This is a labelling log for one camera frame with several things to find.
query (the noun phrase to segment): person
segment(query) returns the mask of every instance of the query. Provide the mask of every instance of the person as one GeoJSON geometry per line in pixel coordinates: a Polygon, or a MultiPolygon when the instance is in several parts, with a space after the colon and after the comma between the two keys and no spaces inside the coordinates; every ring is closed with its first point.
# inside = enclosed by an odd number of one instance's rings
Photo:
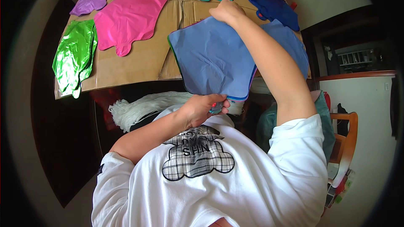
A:
{"type": "Polygon", "coordinates": [[[324,209],[320,116],[298,66],[235,2],[210,9],[237,31],[278,104],[268,153],[234,129],[225,95],[192,96],[104,156],[93,226],[315,226],[324,209]],[[213,103],[223,102],[217,116],[213,103]]]}

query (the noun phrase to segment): t-shirt graphic print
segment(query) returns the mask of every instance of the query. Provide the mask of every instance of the t-shirt graphic print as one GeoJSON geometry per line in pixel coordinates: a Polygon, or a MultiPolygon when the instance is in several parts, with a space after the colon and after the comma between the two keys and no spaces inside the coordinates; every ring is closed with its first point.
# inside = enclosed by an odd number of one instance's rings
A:
{"type": "Polygon", "coordinates": [[[212,127],[201,125],[186,130],[167,140],[172,144],[169,159],[163,164],[162,173],[169,181],[181,180],[184,176],[195,178],[216,170],[228,173],[234,168],[234,158],[223,151],[216,139],[224,139],[212,127]]]}

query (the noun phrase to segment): wooden chair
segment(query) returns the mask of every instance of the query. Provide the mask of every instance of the wooden chair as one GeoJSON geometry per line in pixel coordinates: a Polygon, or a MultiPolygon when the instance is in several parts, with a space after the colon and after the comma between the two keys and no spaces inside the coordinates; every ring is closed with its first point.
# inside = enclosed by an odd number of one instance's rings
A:
{"type": "Polygon", "coordinates": [[[352,113],[330,113],[331,120],[341,119],[349,120],[350,128],[348,135],[342,136],[335,133],[335,145],[332,149],[330,163],[338,163],[338,173],[334,179],[328,179],[328,183],[333,187],[338,187],[348,171],[351,164],[353,154],[355,152],[356,138],[357,138],[357,114],[352,113]]]}

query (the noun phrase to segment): green foil balloon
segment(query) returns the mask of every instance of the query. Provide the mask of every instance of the green foil balloon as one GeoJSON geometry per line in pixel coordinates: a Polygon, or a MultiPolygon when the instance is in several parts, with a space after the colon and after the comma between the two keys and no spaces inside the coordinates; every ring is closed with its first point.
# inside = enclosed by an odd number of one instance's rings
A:
{"type": "Polygon", "coordinates": [[[97,43],[94,20],[70,23],[52,65],[62,95],[73,94],[78,98],[81,81],[91,74],[97,43]]]}

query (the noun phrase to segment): table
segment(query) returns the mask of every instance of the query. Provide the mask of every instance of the table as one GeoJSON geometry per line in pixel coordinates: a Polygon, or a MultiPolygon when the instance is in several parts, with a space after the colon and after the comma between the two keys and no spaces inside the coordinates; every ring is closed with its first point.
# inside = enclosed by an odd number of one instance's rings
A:
{"type": "MultiPolygon", "coordinates": [[[[269,21],[259,19],[255,12],[257,8],[248,0],[234,0],[246,12],[246,15],[257,24],[269,21]]],[[[167,36],[179,28],[184,28],[210,16],[209,9],[219,4],[217,0],[204,2],[200,0],[168,0],[156,22],[152,38],[132,43],[130,53],[119,57],[115,47],[100,51],[98,47],[94,53],[93,69],[89,78],[81,83],[82,91],[115,87],[131,83],[146,81],[164,81],[181,79],[173,52],[167,42],[167,36]]],[[[97,11],[77,17],[71,15],[63,33],[71,21],[83,21],[94,18],[97,11]]],[[[302,41],[300,32],[296,36],[302,41]]],[[[57,80],[54,80],[55,99],[63,97],[57,80]]]]}

